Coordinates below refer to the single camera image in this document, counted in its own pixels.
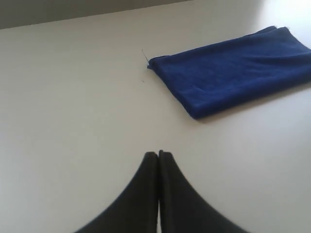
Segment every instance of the white table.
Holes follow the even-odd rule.
[[[71,233],[171,151],[253,233],[311,232],[310,85],[195,121],[146,60],[289,26],[306,0],[195,0],[0,31],[0,232]]]

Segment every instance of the microfiber cloth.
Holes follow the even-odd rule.
[[[311,50],[274,26],[161,56],[152,69],[194,119],[311,81]]]

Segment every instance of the gray wall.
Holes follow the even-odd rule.
[[[0,29],[184,0],[0,0]]]

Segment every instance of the black object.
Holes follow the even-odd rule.
[[[246,233],[203,200],[169,152],[159,153],[159,183],[162,233]]]
[[[76,233],[156,233],[158,158],[145,154],[135,176],[120,196]]]

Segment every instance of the blue towel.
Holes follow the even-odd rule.
[[[194,119],[311,81],[311,50],[268,27],[241,38],[149,61]]]

